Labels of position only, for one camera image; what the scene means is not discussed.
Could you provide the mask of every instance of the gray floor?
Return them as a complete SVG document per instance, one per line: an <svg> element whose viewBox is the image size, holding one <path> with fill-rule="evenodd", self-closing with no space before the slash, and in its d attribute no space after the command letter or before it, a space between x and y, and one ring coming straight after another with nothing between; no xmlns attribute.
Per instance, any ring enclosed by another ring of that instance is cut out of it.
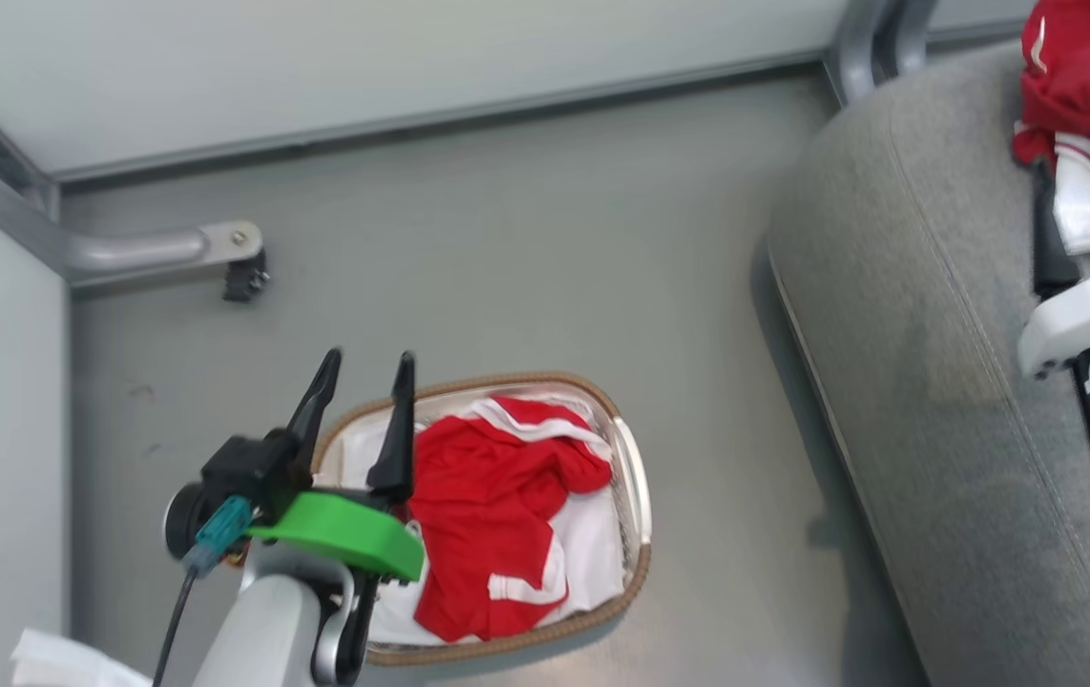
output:
<svg viewBox="0 0 1090 687"><path fill-rule="evenodd" d="M75 635L149 673L181 581L157 534L175 489L228 435L283 422L331 345L335 417L387 394L411 348L423 384L557 369L609 391L655 555L611 629L361 684L924 684L762 251L832 113L798 72L70 196L93 231L249 218L276 279L252 308L213 279L75 303ZM168 684L190 683L235 579L197 587Z"/></svg>

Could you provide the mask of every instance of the black cable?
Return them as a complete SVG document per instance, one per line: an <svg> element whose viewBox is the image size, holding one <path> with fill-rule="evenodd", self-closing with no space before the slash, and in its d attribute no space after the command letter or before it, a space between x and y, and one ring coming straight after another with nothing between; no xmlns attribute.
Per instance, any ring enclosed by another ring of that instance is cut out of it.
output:
<svg viewBox="0 0 1090 687"><path fill-rule="evenodd" d="M180 627L180 616L184 613L184 603L189 601L189 592L193 591L193 570L184 576L184 583L180 588L180 596L175 600L175 607L171 612L171 622L167 624L167 635L165 635L165 647L159 651L159 664L156 665L156 678L150 683L150 687L159 687L162 684L162 674L167 670L167 656L171 653L171 643L175 639L175 629Z"/></svg>

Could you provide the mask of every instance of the couch seam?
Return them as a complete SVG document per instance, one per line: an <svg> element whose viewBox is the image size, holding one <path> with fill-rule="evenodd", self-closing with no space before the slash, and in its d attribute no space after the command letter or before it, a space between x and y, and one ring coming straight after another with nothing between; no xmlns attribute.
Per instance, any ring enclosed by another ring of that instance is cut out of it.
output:
<svg viewBox="0 0 1090 687"><path fill-rule="evenodd" d="M897 583L894 582L894 571L897 569L897 564L894 562L894 554L891 552L888 544L885 543L884 537L881 537L876 508L872 507L870 497L864 494L864 492L860 492L858 486L856 486L856 484L862 483L862 479L860 479L859 474L856 473L855 461L850 458L850 447L847 444L846 435L841 433L841 427L838 425L837 421L837 413L833 412L833 403L828 399L828 394L825 391L824 384L821 383L821 374L816 358L811 355L807 340L803 338L802 326L801 323L799 323L799 313L789 303L786 280L782 277L782 274L775 269L775 265L773 265L773 255L771 269L775 273L775 286L778 289L780 300L784 301L784 314L787 318L790 330L792 330L795 345L799 348L799 355L802 358L802 364L808 366L808 370L806 371L809 374L811 385L814 386L816 402L820 406L821 419L824 419L825 424L828 425L829 434L833 434L834 453L837 454L841 468L846 470L850 486L855 489L856 498L859 501L859 509L863 513L863 519L867 519L868 521L868 530L871 535L871 542L875 544L876 551L880 552L881 562L885 566L886 581L888 582L891 590L894 592L897 605L900 606L901 610L901 617L906 622L907 635L909 636L910 644L915 648L916 653L919 653L919 662L923 668L924 675L928 675L928 679L930 682L929 671L925 668L925 665L928 664L925 664L923 647L920 647L920 644L916 642L915 637L912 637L910 620L911 617L915 616L915 608L912 608L908 592L899 588Z"/></svg>
<svg viewBox="0 0 1090 687"><path fill-rule="evenodd" d="M934 234L933 229L931 229L931 222L929 220L928 214L925 214L924 205L919 203L918 195L915 192L915 186L912 186L912 181L910 174L908 173L906 166L901 164L900 152L897 147L897 134L894 130L894 114L897 111L897 103L891 103L888 108L888 147L889 153L893 154L894 166L897 168L901 176L901 182L904 190L906 190L906 195L909 197L910 204L917 210L920 218L920 225L923 227L923 234L925 237L925 243L930 249L936 261L943 266L943 279L948 287L948 290L958 301L961 321L968 325L972 340L973 348L977 349L978 355L982 363L986 366L986 376L990 377L992 386L995 387L995 391L1000 391L1004 399L1004 408L1007 409L1008 420L1010 421L1010 433L1013 438L1017 441L1020 445L1022 451L1025 451L1025 465L1028 467L1031 473L1037 475L1041 480L1042 491L1046 494L1047 503L1050 503L1051 509L1055 513L1055 517L1058 518L1058 525L1063 531L1063 544L1070 549L1073 553L1073 558L1078 563L1078 572L1090 583L1090 564L1087 561L1086 552L1083 552L1082 543L1080 538L1071 527L1067 513L1065 513L1064 505L1055 491L1051 482L1051 478L1047 474L1046 466L1043 465L1041 455L1037 449L1037 445L1033 444L1032 436L1029 433L1028 424L1025 424L1025 419L1020 413L1019 408L1017 408L1016 395L1012 393L1012 387L1007 383L1006 378L1002 377L1002 365L1000 364L998 355L995 353L994 348L991 347L990 339L986 338L984 327L978 321L976 312L971 306L971 301L967 292L965 292L961 286L961 280L959 274L956 273L956 267L954 263L948 257L947 252L943 248L941 240Z"/></svg>

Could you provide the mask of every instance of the metal bracket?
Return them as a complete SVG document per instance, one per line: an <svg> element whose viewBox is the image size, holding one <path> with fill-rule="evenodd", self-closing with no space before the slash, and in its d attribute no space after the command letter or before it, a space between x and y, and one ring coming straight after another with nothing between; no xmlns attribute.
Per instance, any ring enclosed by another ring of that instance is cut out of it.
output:
<svg viewBox="0 0 1090 687"><path fill-rule="evenodd" d="M60 186L0 130L0 230L71 287L228 265L223 299L247 302L265 288L265 239L249 221L128 236L84 234L58 224Z"/></svg>
<svg viewBox="0 0 1090 687"><path fill-rule="evenodd" d="M925 39L938 0L850 0L825 53L825 72L838 104L876 89L876 63L886 79L925 65Z"/></svg>
<svg viewBox="0 0 1090 687"><path fill-rule="evenodd" d="M880 67L887 79L925 67L928 27L938 0L898 0L876 41Z"/></svg>

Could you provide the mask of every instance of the teal connector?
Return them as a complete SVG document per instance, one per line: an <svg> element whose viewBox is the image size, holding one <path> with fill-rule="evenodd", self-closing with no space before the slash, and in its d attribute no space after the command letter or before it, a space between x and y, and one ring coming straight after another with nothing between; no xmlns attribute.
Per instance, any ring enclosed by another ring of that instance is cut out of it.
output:
<svg viewBox="0 0 1090 687"><path fill-rule="evenodd" d="M193 577L204 578L219 565L227 549L242 539L252 526L252 505L243 496L230 496L196 531L196 543L184 555L181 565Z"/></svg>

